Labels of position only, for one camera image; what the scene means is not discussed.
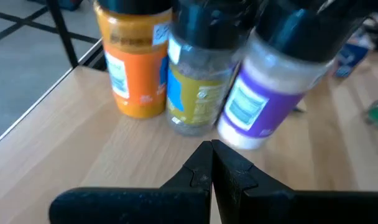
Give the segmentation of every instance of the light wood surface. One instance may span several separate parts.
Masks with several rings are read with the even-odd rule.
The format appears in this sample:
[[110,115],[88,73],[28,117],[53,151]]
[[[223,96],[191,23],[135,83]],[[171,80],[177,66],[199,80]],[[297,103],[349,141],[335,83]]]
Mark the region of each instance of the light wood surface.
[[[294,189],[378,190],[378,130],[362,112],[378,99],[378,54],[350,78],[325,78],[258,151],[241,151]],[[77,186],[159,187],[203,140],[164,115],[119,114],[106,73],[76,68],[0,142],[0,223],[48,223],[50,202]],[[215,200],[211,222],[220,223]]]

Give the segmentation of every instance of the black jar lid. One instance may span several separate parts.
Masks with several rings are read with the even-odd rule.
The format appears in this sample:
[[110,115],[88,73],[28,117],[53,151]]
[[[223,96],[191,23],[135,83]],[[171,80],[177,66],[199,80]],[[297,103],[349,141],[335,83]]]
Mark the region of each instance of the black jar lid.
[[153,15],[172,7],[171,0],[97,0],[99,5],[119,14]]
[[312,9],[321,0],[269,0],[261,9],[257,35],[269,46],[311,62],[332,60],[371,11],[361,1],[335,1],[323,10]]
[[190,45],[233,49],[254,26],[257,0],[175,0],[172,32]]

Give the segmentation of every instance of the gray floor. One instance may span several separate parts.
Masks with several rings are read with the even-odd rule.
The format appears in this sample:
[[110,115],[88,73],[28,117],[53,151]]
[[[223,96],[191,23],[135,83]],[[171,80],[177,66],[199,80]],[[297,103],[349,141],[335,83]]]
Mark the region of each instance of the gray floor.
[[[91,4],[83,3],[80,10],[63,11],[68,30],[98,38],[99,29]],[[21,18],[42,7],[26,0],[0,0],[0,12]],[[55,26],[48,12],[36,21]],[[13,24],[0,19],[0,32]],[[93,45],[81,40],[72,42],[78,58]],[[22,26],[0,40],[0,135],[69,68],[57,34]]]

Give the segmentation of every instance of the yellow-green label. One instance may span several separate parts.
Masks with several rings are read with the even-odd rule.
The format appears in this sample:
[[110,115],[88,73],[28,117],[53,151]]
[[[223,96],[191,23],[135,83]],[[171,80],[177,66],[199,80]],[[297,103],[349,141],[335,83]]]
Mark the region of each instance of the yellow-green label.
[[214,120],[221,107],[229,80],[194,80],[183,76],[170,63],[167,108],[174,122],[205,124]]

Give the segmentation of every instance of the orange spice jar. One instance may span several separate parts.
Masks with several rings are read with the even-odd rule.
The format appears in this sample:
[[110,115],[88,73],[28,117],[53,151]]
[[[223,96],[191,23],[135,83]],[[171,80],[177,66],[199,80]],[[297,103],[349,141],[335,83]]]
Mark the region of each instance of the orange spice jar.
[[165,109],[170,0],[97,0],[95,13],[118,108],[133,118]]

